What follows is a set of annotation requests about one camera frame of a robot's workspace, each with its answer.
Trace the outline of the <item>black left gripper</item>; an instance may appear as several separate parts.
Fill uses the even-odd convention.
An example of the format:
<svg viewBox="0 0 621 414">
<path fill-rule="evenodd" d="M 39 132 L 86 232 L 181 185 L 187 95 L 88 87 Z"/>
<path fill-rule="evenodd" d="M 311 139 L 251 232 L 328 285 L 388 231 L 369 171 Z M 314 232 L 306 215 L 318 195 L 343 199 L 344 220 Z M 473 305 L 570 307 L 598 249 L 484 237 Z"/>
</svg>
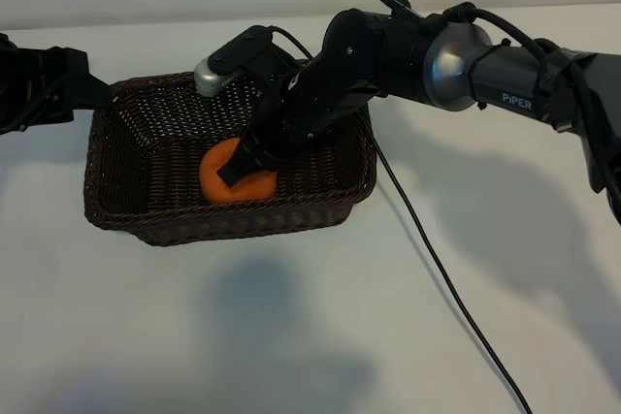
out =
<svg viewBox="0 0 621 414">
<path fill-rule="evenodd" d="M 19 48 L 8 35 L 1 35 L 3 135 L 31 126 L 71 122 L 71 110 L 99 110 L 112 105 L 110 86 L 90 73 L 84 51 Z"/>
</svg>

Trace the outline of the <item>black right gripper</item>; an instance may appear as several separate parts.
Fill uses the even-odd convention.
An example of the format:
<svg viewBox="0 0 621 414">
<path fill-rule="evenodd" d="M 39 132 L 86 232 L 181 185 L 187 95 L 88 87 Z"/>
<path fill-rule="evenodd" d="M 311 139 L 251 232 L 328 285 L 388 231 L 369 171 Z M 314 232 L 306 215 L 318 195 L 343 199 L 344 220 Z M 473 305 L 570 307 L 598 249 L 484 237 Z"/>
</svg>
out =
<svg viewBox="0 0 621 414">
<path fill-rule="evenodd" d="M 378 94 L 355 67 L 315 57 L 259 105 L 241 140 L 225 142 L 230 154 L 216 173 L 233 187 L 259 173 L 262 163 L 293 159 Z"/>
</svg>

